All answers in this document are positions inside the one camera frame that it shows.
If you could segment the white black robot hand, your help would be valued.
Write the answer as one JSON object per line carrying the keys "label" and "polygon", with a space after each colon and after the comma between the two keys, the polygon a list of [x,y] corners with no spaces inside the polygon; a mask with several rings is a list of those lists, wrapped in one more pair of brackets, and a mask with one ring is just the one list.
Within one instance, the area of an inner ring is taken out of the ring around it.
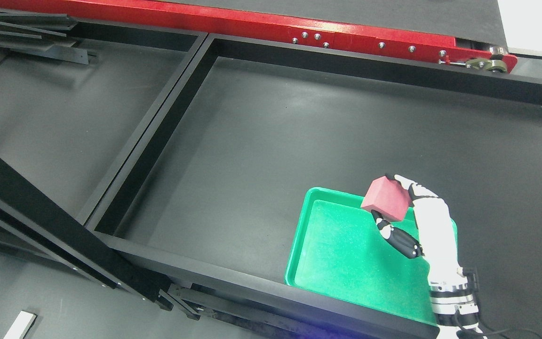
{"label": "white black robot hand", "polygon": [[415,240],[383,214],[370,210],[383,239],[405,257],[422,257],[428,262],[427,280],[431,291],[463,290],[468,279],[458,262],[457,238],[445,200],[404,176],[387,174],[386,178],[408,193],[419,238]]}

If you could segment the silver white robot forearm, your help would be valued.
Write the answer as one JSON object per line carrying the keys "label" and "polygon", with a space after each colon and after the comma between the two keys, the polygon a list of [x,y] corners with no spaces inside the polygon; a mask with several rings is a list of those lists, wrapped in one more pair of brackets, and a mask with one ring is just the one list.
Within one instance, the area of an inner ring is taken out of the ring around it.
{"label": "silver white robot forearm", "polygon": [[430,305],[438,326],[437,339],[486,339],[480,328],[479,305],[468,277],[429,281]]}

